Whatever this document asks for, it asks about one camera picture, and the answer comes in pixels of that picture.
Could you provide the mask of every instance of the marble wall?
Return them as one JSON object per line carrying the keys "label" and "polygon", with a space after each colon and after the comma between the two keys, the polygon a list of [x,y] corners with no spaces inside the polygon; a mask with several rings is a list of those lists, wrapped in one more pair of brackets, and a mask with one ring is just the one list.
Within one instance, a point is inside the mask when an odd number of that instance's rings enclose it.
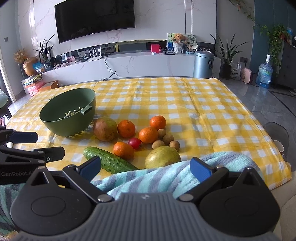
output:
{"label": "marble wall", "polygon": [[54,44],[52,55],[77,49],[130,40],[167,39],[167,33],[192,33],[197,41],[214,43],[216,0],[134,0],[136,28],[92,34],[59,43],[54,6],[63,0],[18,0],[20,41],[30,55],[39,41]]}

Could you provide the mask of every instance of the black tv screen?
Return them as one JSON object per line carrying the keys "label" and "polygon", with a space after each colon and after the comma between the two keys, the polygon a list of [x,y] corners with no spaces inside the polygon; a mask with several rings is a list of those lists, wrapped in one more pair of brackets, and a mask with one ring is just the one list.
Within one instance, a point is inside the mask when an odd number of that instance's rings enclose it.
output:
{"label": "black tv screen", "polygon": [[66,0],[55,5],[59,42],[135,27],[133,0]]}

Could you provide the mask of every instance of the power outlet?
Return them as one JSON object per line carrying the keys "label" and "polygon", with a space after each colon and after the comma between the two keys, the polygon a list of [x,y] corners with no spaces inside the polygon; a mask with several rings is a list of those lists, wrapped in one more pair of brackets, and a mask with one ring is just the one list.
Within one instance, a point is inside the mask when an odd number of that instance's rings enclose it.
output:
{"label": "power outlet", "polygon": [[240,62],[247,63],[248,62],[248,59],[247,58],[244,58],[244,57],[241,57],[240,58]]}

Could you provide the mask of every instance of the hanging plant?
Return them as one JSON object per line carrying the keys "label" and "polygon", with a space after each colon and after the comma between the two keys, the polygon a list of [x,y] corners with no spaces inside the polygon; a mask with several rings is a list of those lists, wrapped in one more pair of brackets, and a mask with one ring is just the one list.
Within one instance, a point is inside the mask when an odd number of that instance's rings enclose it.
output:
{"label": "hanging plant", "polygon": [[282,24],[276,24],[271,29],[268,29],[266,25],[260,27],[260,34],[265,33],[269,40],[269,53],[272,56],[272,62],[278,67],[281,66],[281,61],[279,60],[279,53],[282,49],[282,41],[286,38],[289,38],[287,29]]}
{"label": "hanging plant", "polygon": [[251,19],[253,22],[255,22],[255,15],[254,15],[254,10],[252,7],[248,7],[244,0],[229,0],[233,6],[237,6],[237,10],[240,12],[243,12],[244,15],[248,18]]}

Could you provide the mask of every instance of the trash can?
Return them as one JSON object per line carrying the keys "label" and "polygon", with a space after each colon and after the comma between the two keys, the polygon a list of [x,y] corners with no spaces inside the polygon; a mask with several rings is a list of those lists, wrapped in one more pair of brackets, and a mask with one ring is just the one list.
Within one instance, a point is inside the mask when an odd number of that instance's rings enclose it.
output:
{"label": "trash can", "polygon": [[212,77],[214,55],[209,52],[196,51],[194,53],[193,77],[209,79]]}

